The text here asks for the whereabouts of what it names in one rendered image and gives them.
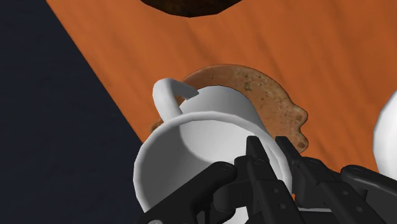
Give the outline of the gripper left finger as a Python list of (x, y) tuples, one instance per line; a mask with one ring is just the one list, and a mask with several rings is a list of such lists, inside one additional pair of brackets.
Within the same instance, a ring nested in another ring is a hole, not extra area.
[(257, 137), (234, 164), (215, 162), (147, 210), (136, 224), (305, 224)]

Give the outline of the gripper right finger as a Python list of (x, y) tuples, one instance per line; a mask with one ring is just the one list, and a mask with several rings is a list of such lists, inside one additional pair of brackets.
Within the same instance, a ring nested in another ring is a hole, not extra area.
[(335, 172), (301, 156), (287, 137), (275, 141), (287, 158), (298, 207), (330, 209), (338, 224), (397, 224), (397, 180), (360, 165)]

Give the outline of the white mug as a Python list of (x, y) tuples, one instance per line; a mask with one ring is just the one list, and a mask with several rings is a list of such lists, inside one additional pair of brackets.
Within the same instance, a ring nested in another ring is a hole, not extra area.
[(234, 164), (246, 155), (249, 136), (259, 139), (276, 178), (291, 194), (288, 161), (266, 130), (231, 113), (196, 111), (164, 121), (141, 146), (134, 188), (143, 212), (211, 164)]

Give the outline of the white round object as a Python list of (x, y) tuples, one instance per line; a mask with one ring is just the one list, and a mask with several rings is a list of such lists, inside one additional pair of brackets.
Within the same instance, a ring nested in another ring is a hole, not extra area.
[(373, 130), (373, 154), (379, 172), (397, 179), (397, 90), (379, 114)]

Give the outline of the dark brown round object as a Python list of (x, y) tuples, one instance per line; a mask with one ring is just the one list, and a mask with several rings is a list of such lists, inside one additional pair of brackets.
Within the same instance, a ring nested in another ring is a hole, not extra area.
[(164, 13), (180, 17), (216, 15), (242, 0), (141, 0)]

